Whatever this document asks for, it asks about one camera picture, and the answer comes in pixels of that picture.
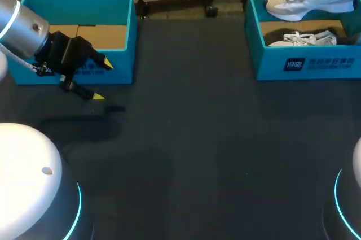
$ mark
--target blue led ring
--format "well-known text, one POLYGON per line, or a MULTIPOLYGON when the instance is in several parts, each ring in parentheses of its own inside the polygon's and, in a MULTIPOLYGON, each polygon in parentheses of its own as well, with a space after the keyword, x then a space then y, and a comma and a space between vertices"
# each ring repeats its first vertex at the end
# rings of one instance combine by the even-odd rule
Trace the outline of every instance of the blue led ring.
POLYGON ((78 208, 78 213, 77 213, 77 216, 74 220, 74 223, 73 223, 73 226, 70 228, 70 231, 68 232, 67 236, 65 236, 65 238, 63 240, 68 240, 69 237, 72 235, 74 229, 75 229, 75 226, 77 225, 78 223, 78 219, 79 219, 79 216, 80 216, 80 210, 81 210, 81 193, 80 193, 80 187, 79 187, 79 184, 78 185, 78 190, 79 190, 79 208, 78 208))
POLYGON ((344 221, 346 227, 349 228, 349 230, 352 232, 352 234, 358 239, 358 240, 361 240, 361 237, 358 236, 358 234, 351 228, 350 224, 346 221, 344 215, 342 214, 341 212, 341 209, 340 209, 340 206, 338 205, 338 200, 337 200, 337 182, 338 182, 338 178, 341 174, 341 171, 338 173, 337 175, 337 178, 336 178, 336 182, 334 183, 334 201, 336 202, 336 207, 337 207, 337 210, 338 210, 338 213, 340 214, 342 220, 344 221))

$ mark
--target printed logo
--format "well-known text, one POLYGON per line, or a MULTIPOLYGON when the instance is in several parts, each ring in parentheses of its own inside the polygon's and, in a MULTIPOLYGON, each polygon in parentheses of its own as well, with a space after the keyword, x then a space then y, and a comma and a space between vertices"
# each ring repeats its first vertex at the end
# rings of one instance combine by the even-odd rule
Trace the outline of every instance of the printed logo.
POLYGON ((284 66, 284 71, 300 71, 302 70, 305 58, 289 58, 284 66))

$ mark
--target cyan box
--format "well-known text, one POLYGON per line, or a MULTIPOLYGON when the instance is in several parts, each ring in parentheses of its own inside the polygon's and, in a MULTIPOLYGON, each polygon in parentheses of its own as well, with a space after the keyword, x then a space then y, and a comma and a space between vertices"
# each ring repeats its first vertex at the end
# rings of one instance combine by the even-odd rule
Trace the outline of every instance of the cyan box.
MULTIPOLYGON (((340 20, 347 36, 352 36, 361 32, 361 0, 355 1, 353 12, 332 14, 314 10, 302 20, 340 20)), ((270 15, 263 2, 248 0, 245 18, 257 80, 361 78, 361 46, 266 46, 259 22, 280 19, 270 15)))
MULTIPOLYGON (((98 50, 114 69, 105 71, 89 59, 74 76, 79 84, 130 84, 133 80, 137 16, 133 0, 22 0, 21 3, 52 25, 126 25, 124 49, 98 50)), ((9 71, 18 85, 59 84, 60 75, 39 77, 9 59, 9 71)))

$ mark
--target shoe box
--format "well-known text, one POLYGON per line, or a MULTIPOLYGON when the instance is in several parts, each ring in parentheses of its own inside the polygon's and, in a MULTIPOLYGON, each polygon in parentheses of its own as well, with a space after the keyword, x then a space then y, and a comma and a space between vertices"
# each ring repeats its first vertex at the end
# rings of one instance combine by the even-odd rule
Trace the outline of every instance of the shoe box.
MULTIPOLYGON (((132 83, 137 41, 133 0, 22 0, 22 4, 49 22, 50 33, 60 31, 69 37, 83 37, 114 67, 105 71, 88 60, 74 76, 78 84, 132 83)), ((38 64, 34 58, 27 62, 38 64)), ((58 85, 60 81, 57 73, 39 77, 13 60, 8 60, 8 66, 17 85, 58 85)))
MULTIPOLYGON (((266 45, 266 41, 271 41, 271 32, 283 29, 306 33, 332 28, 339 37, 360 33, 361 0, 355 0, 352 12, 335 14, 314 10, 298 22, 273 17, 264 7, 264 1, 248 0, 245 10, 246 38, 257 80, 361 78, 361 46, 266 45)), ((274 41, 280 40, 282 36, 281 39, 275 36, 274 41)))

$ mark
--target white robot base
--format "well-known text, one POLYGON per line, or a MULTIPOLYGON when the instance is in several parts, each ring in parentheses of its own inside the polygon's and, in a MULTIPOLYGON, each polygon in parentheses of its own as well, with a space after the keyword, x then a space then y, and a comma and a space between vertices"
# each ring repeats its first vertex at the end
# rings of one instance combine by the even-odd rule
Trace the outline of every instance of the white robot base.
POLYGON ((0 190, 0 239, 93 238, 78 183, 39 131, 0 124, 0 190))

